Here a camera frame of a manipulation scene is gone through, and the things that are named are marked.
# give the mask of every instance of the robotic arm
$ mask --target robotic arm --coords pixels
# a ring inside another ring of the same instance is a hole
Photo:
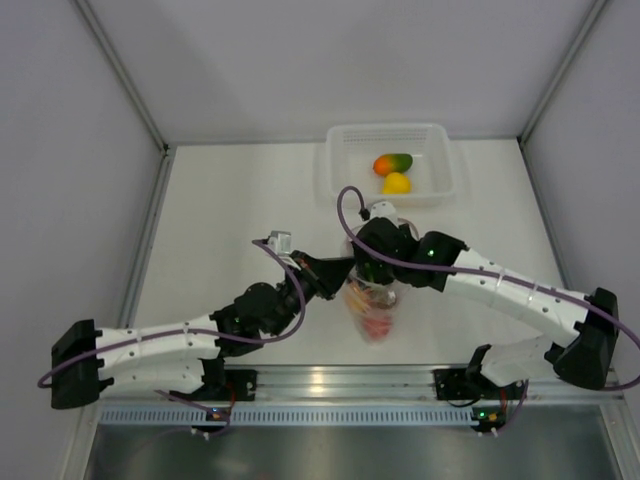
[[[613,293],[599,288],[585,296],[539,285],[440,232],[415,239],[408,225],[398,224],[390,202],[374,204],[361,215],[366,223],[352,238],[353,254],[344,258],[290,253],[287,237],[272,232],[267,243],[286,259],[298,285],[289,277],[275,287],[256,283],[231,305],[180,324],[135,330],[76,322],[52,349],[52,407],[75,408],[100,397],[153,390],[170,390],[184,399],[219,399],[226,384],[224,358],[290,336],[296,327],[281,337],[262,339],[261,332],[281,335],[289,326],[301,308],[298,286],[305,303],[315,296],[331,300],[354,267],[375,283],[397,280],[474,299],[542,334],[513,345],[478,347],[467,368],[441,372],[439,399],[496,398],[502,387],[554,372],[583,388],[604,387],[618,330],[562,298],[584,299],[617,317]],[[425,269],[409,266],[415,264]],[[478,276],[477,270],[486,275]],[[549,290],[555,298],[544,293]]]

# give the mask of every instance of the ventilation grille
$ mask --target ventilation grille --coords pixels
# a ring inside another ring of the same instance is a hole
[[[215,425],[206,412],[178,406],[106,406],[103,425]],[[476,425],[471,408],[271,407],[236,405],[235,426],[464,426]]]

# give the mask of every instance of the gray floor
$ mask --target gray floor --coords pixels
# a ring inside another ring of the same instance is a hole
[[[148,443],[166,430],[100,427],[85,480],[620,478],[594,407],[527,407],[498,439],[426,427],[243,427],[209,442],[183,431]]]

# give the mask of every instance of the yellow lemon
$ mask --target yellow lemon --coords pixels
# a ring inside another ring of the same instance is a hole
[[[384,179],[382,194],[409,193],[411,191],[411,181],[406,175],[398,172],[392,172]]]

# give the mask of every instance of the white basket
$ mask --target white basket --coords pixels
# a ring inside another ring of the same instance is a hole
[[[413,165],[405,173],[411,193],[382,195],[384,178],[373,162],[386,153],[408,153]],[[341,125],[327,133],[329,188],[334,198],[347,185],[358,187],[365,201],[390,200],[395,206],[436,205],[455,193],[447,132],[433,123]],[[345,206],[356,207],[352,196]]]

